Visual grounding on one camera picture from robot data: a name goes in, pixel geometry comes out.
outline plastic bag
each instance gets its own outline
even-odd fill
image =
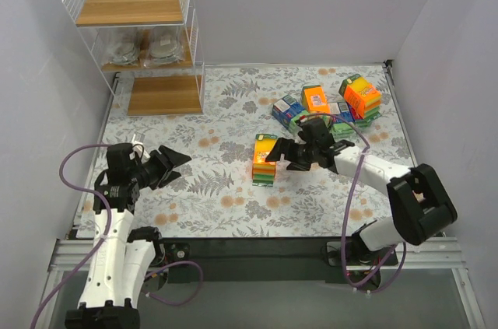
[[[141,37],[136,27],[115,28],[109,32],[105,62],[114,65],[137,65]]]
[[[185,56],[182,37],[180,27],[154,27],[149,35],[149,47],[143,66],[153,68],[183,61]]]

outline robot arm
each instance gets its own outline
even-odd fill
[[[301,127],[304,144],[279,138],[266,161],[275,162],[284,155],[291,162],[288,170],[309,170],[318,163],[332,172],[355,176],[361,149],[346,140],[335,142],[321,118],[308,119]],[[387,195],[392,211],[392,217],[365,225],[352,235],[355,249],[365,254],[403,241],[420,245],[457,219],[443,184],[426,164],[408,167],[367,155],[359,181]]]
[[[95,189],[111,207],[110,229],[90,262],[78,309],[66,313],[68,329],[139,328],[136,307],[144,277],[151,263],[162,261],[164,249],[159,243],[161,234],[157,228],[149,226],[130,231],[135,203],[141,189],[164,187],[180,177],[173,168],[191,160],[165,146],[152,151],[143,164],[139,156],[146,156],[143,146],[124,143],[107,149],[108,169],[96,179]],[[93,245],[96,245],[103,237],[108,213],[98,197],[95,197],[93,210]]]

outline table surface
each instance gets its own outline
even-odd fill
[[[371,153],[412,165],[391,91],[380,65],[353,67],[207,68],[203,115],[127,117],[133,80],[121,78],[103,142],[130,141],[145,135],[148,151],[166,145],[192,161],[179,168],[182,178],[163,189],[141,191],[133,227],[154,225],[164,237],[337,236],[341,232],[351,180],[318,166],[310,172],[277,167],[274,187],[251,182],[254,137],[292,135],[271,116],[272,103],[290,94],[300,98],[304,85],[321,84],[329,102],[340,100],[340,82],[359,73],[382,92],[382,117],[365,130]],[[362,145],[356,136],[350,138]],[[106,168],[101,150],[93,167]],[[78,238],[93,237],[93,198],[82,201]],[[388,199],[359,184],[349,214],[348,233],[365,222],[389,216]]]

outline blue box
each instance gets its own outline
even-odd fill
[[[303,115],[308,114],[303,105],[290,95],[284,96],[275,102],[272,108],[272,115],[275,119],[291,133],[295,133],[298,130],[296,121]]]

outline shelf board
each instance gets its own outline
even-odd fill
[[[201,113],[195,76],[135,79],[129,116]]]
[[[183,22],[179,0],[85,0],[77,26],[139,26]]]
[[[188,46],[188,35],[190,35],[190,29],[188,29],[188,35],[183,30],[183,46],[184,46],[184,60],[174,63],[169,63],[167,65],[159,65],[154,67],[145,67],[144,60],[147,55],[147,48],[149,47],[149,34],[150,31],[144,31],[142,37],[142,43],[140,45],[140,55],[139,63],[137,65],[126,65],[120,66],[114,63],[106,63],[102,66],[103,72],[122,72],[122,71],[138,71],[138,70],[155,70],[158,68],[191,68],[192,67],[192,56],[190,54],[190,47]]]

